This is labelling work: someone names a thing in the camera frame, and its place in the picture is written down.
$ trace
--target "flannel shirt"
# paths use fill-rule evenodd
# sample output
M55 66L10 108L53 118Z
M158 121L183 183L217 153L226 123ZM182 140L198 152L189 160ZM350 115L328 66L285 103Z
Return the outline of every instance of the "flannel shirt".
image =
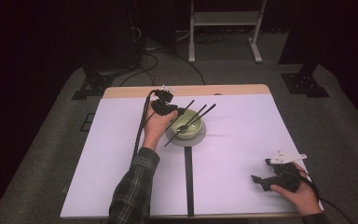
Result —
M148 223L153 176L159 162L158 154L141 147L113 194L108 224Z

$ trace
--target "person's right hand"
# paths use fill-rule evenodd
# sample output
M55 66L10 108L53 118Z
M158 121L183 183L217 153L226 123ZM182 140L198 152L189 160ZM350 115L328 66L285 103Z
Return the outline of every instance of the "person's right hand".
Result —
M296 166L297 170L303 171L300 172L300 174L307 178L307 175L304 173L304 169L295 162L293 162L293 164ZM270 188L289 200L296 207L301 216L322 213L321 207L319 206L319 202L316 199L312 188L303 181L300 182L300 186L295 193L277 185L271 185Z

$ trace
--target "hand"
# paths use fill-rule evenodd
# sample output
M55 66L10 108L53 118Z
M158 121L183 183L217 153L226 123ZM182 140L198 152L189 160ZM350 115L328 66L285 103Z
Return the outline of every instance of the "hand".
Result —
M303 171L300 172L300 174L307 178L307 175L304 173L304 169L295 162L293 162L293 164L296 166L297 170ZM294 204L301 216L322 213L312 188L303 181L300 182L300 186L295 193L277 185L271 185L270 188Z
M177 114L178 112L175 110L168 115L161 116L157 114L153 110L151 104L149 104L145 118L145 139L142 146L156 151L158 140L165 133L168 124L177 116Z

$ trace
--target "black strip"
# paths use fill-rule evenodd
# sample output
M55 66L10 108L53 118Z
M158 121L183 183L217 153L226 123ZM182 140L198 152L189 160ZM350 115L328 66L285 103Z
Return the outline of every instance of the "black strip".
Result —
M194 216L194 192L193 192L193 160L191 147L185 147L186 163L186 190L187 190L187 214Z

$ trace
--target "person's left hand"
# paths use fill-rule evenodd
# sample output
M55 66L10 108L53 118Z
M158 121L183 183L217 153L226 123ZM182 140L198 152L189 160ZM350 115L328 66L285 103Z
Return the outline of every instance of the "person's left hand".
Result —
M177 114L178 112L175 110L168 115L161 116L153 110L150 103L145 117L145 139L142 147L148 147L156 151L158 140L165 133L168 124L177 116Z

